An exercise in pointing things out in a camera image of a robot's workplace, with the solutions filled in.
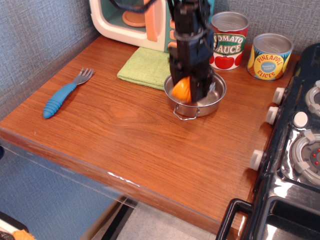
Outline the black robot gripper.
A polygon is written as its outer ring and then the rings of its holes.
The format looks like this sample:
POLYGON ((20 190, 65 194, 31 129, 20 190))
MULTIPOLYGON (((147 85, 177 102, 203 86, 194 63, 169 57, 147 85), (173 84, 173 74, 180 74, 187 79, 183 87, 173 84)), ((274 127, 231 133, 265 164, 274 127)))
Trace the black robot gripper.
POLYGON ((176 27, 173 36, 176 47, 169 47, 169 69, 173 85, 190 77, 193 103, 205 98, 214 81, 209 60, 214 51, 215 30, 212 27, 184 29, 176 27))

